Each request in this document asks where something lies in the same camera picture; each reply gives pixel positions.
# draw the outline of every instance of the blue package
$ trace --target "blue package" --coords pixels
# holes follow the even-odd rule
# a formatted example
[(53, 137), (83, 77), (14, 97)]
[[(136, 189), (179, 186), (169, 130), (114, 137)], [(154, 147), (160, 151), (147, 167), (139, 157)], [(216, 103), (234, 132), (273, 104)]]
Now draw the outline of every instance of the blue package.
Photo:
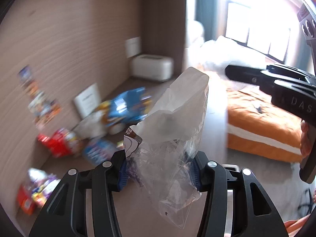
[(112, 142), (95, 138), (83, 150), (83, 156), (93, 165), (97, 166), (104, 161), (111, 160), (113, 154), (118, 150)]
[(142, 121), (146, 116), (143, 100), (148, 98), (144, 87), (123, 92), (111, 100), (108, 117), (122, 119), (123, 123)]

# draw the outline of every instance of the window frame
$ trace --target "window frame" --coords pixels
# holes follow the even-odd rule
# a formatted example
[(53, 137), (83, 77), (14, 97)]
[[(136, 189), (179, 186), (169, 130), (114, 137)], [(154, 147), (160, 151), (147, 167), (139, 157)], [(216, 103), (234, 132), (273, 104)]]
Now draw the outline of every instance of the window frame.
[[(225, 26), (225, 37), (226, 37), (226, 30), (227, 30), (228, 4), (229, 4), (229, 3), (235, 3), (235, 4), (238, 4), (238, 5), (241, 5), (241, 6), (244, 6), (244, 7), (247, 7), (247, 8), (250, 8), (250, 9), (251, 9), (250, 6), (244, 5), (244, 4), (242, 4), (242, 3), (238, 3), (238, 2), (235, 2), (235, 1), (232, 1), (232, 0), (226, 0), (226, 14), (225, 14), (226, 26)], [(241, 46), (243, 46), (243, 47), (247, 47), (247, 48), (250, 48), (250, 49), (255, 50), (255, 51), (257, 51), (257, 52), (260, 52), (260, 51), (254, 49), (254, 48), (251, 48), (251, 47), (249, 47), (249, 46), (247, 45), (247, 43), (248, 43), (248, 37), (249, 37), (249, 32), (250, 32), (250, 28), (248, 29), (247, 39), (246, 39), (246, 42), (245, 42), (245, 43), (244, 43), (244, 42), (237, 41), (237, 40), (232, 39), (232, 38), (229, 38), (229, 39), (234, 40), (237, 44), (239, 44), (239, 45), (241, 45)], [(269, 54), (271, 44), (270, 44), (270, 46), (269, 46), (268, 54), (265, 54), (265, 53), (263, 53), (263, 52), (260, 52), (260, 53), (261, 53), (261, 54), (264, 54), (266, 57), (268, 57), (268, 58), (271, 59), (271, 60), (274, 60), (275, 62), (278, 62), (278, 63), (281, 63), (281, 64), (285, 64), (285, 61), (286, 61), (286, 58), (287, 58), (287, 55), (288, 55), (288, 48), (289, 48), (289, 42), (290, 42), (290, 35), (289, 35), (289, 39), (288, 39), (288, 44), (287, 44), (287, 46), (286, 46), (286, 50), (285, 50), (285, 55), (284, 55), (283, 61), (281, 61), (281, 60), (279, 60), (279, 59), (277, 59), (277, 58), (275, 58), (275, 57), (273, 57), (273, 56), (271, 56), (271, 55)]]

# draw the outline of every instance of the transparent packaging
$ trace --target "transparent packaging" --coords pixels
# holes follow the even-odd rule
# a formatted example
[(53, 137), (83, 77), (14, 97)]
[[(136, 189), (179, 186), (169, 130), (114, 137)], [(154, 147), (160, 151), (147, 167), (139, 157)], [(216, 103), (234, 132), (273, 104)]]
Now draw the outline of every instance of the transparent packaging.
[(207, 106), (209, 77), (192, 67), (124, 137), (129, 175), (144, 188), (159, 214), (183, 228), (201, 193), (190, 178)]

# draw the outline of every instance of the orange blanket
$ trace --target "orange blanket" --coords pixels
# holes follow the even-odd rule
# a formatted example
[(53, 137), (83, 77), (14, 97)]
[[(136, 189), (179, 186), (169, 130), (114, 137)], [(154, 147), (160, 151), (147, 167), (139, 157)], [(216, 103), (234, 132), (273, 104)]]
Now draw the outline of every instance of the orange blanket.
[[(300, 147), (301, 119), (272, 105), (271, 96), (258, 88), (244, 88), (240, 91), (227, 89), (227, 96), (230, 125), (287, 144), (292, 149)], [(254, 103), (260, 105), (262, 113), (257, 111)], [(302, 159), (299, 152), (290, 152), (232, 133), (228, 135), (228, 147), (285, 162), (300, 162)]]

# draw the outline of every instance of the floor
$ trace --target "floor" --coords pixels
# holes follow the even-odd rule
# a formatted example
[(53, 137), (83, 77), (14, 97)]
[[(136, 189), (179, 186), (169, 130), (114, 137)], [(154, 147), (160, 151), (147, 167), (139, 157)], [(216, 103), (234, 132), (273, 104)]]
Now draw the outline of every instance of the floor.
[[(165, 89), (169, 87), (171, 82), (172, 81), (169, 81), (163, 84), (152, 82), (147, 83), (150, 93), (153, 96), (153, 102), (157, 101), (157, 99), (162, 95)], [(127, 83), (125, 83), (124, 86), (118, 88), (114, 93), (112, 93), (108, 97), (108, 99), (111, 99), (119, 93), (128, 89), (140, 87), (143, 84), (143, 81), (128, 81)], [(115, 136), (110, 136), (110, 139), (115, 143), (120, 141), (122, 139), (122, 136), (123, 134), (121, 133)], [(245, 167), (251, 169), (259, 182), (265, 188), (273, 203), (275, 204), (283, 221), (298, 219), (302, 216), (297, 212), (298, 205), (303, 201), (306, 201), (306, 199), (302, 198), (302, 194), (306, 188), (311, 188), (311, 190), (313, 191), (314, 185), (308, 185), (300, 180), (299, 164), (289, 164), (280, 161), (273, 161), (257, 155), (252, 155), (230, 149), (227, 151), (226, 164), (238, 165), (240, 169)], [(47, 171), (48, 173), (55, 173), (58, 177), (61, 178), (69, 168), (74, 167), (80, 171), (93, 168), (93, 166), (82, 157), (65, 157), (58, 159), (58, 164), (56, 164), (55, 159), (50, 158), (43, 165), (42, 169)], [(129, 183), (127, 187), (133, 188), (131, 186), (133, 184), (134, 183)], [(27, 216), (21, 211), (17, 213), (17, 220), (26, 235), (28, 235), (33, 222), (36, 219), (36, 216), (37, 213), (32, 216)]]

